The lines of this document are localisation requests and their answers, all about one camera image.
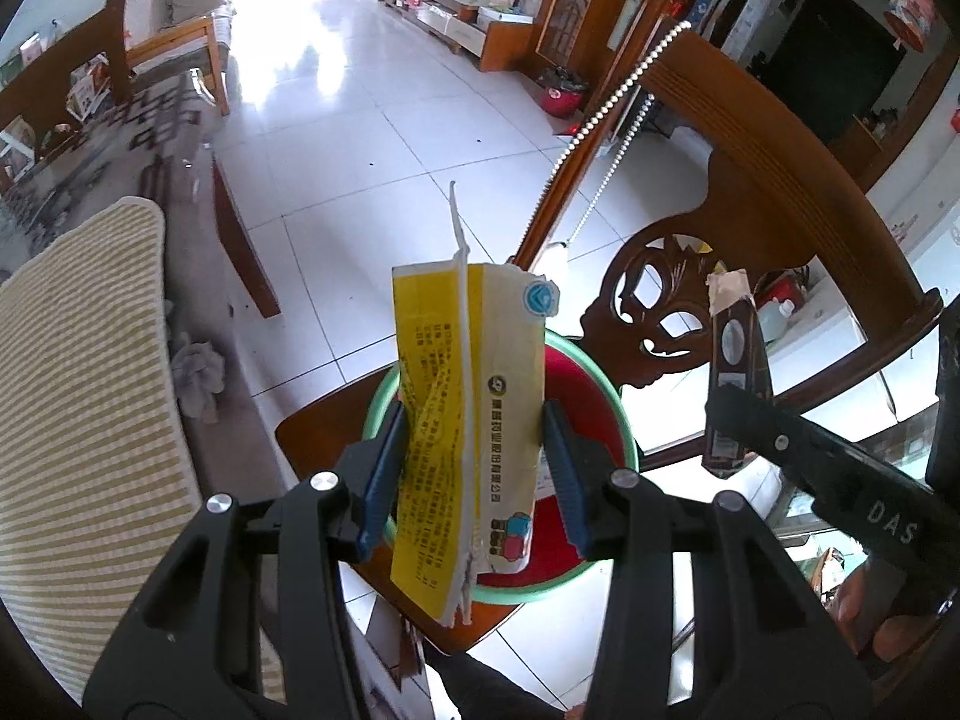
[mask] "red lantern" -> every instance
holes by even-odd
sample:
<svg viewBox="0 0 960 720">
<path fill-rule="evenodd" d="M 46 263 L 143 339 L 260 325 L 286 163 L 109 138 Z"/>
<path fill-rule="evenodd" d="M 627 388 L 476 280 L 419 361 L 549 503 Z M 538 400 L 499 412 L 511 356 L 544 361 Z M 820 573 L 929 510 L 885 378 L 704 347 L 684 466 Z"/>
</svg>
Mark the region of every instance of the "red lantern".
<svg viewBox="0 0 960 720">
<path fill-rule="evenodd" d="M 896 37 L 911 49 L 921 52 L 937 20 L 937 11 L 933 0 L 890 0 L 889 9 L 883 17 Z"/>
</svg>

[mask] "blue circular logo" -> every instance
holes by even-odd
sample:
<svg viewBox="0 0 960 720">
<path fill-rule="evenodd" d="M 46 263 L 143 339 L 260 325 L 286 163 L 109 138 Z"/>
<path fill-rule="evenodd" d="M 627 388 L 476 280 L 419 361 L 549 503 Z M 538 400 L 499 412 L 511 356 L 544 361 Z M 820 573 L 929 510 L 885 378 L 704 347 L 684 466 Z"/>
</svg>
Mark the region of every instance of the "blue circular logo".
<svg viewBox="0 0 960 720">
<path fill-rule="evenodd" d="M 523 293 L 527 311 L 537 317 L 549 317 L 554 308 L 554 290 L 544 281 L 535 281 Z"/>
</svg>

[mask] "green bucket rim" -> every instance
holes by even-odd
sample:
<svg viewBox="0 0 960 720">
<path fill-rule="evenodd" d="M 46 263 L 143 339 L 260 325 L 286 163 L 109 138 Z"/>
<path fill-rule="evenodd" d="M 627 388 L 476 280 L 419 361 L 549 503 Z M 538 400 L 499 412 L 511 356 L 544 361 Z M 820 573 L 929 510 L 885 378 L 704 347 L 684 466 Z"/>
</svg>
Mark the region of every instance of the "green bucket rim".
<svg viewBox="0 0 960 720">
<path fill-rule="evenodd" d="M 634 441 L 634 433 L 630 428 L 630 420 L 627 419 L 626 412 L 623 410 L 620 396 L 616 389 L 606 377 L 606 374 L 600 370 L 597 363 L 594 362 L 586 352 L 584 352 L 573 341 L 554 333 L 552 330 L 546 331 L 546 343 L 556 351 L 563 352 L 576 362 L 584 372 L 599 386 L 608 403 L 613 407 L 613 416 L 616 419 L 617 426 L 620 429 L 620 438 L 623 442 L 623 456 L 627 467 L 634 471 L 640 470 L 640 457 L 637 456 L 637 443 Z M 400 388 L 400 366 L 394 363 L 387 375 L 383 377 L 380 386 L 371 399 L 370 408 L 367 410 L 367 419 L 363 424 L 363 438 L 372 439 L 383 423 L 383 418 L 387 413 L 387 408 L 394 400 L 397 390 Z M 383 533 L 387 543 L 392 545 L 397 538 L 397 524 L 392 517 L 387 518 L 387 525 Z M 526 604 L 531 601 L 540 601 L 547 598 L 555 590 L 569 584 L 579 576 L 583 576 L 587 571 L 596 570 L 598 562 L 581 562 L 579 565 L 571 568 L 560 576 L 548 581 L 541 581 L 539 584 L 530 584 L 526 587 L 488 587 L 483 584 L 477 584 L 470 591 L 470 598 L 482 604 L 498 605 L 517 605 Z"/>
</svg>

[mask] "striped fabric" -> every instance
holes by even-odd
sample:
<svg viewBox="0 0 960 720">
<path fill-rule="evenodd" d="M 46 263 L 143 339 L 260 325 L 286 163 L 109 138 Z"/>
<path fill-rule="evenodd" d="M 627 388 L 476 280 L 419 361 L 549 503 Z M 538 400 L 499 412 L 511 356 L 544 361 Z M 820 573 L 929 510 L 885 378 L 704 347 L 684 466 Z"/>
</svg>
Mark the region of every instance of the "striped fabric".
<svg viewBox="0 0 960 720">
<path fill-rule="evenodd" d="M 170 379 L 161 210 L 125 197 L 0 286 L 0 597 L 78 702 L 199 507 Z M 277 695 L 280 669 L 264 653 Z"/>
</svg>

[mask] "black circular logo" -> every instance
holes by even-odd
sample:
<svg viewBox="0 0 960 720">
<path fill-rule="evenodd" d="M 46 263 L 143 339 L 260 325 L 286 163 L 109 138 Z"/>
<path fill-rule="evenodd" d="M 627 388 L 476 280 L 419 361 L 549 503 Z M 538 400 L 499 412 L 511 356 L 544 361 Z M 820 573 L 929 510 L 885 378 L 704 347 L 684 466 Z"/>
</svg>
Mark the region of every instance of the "black circular logo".
<svg viewBox="0 0 960 720">
<path fill-rule="evenodd" d="M 487 389 L 491 395 L 502 395 L 507 391 L 507 380 L 503 376 L 491 376 L 487 381 Z"/>
</svg>

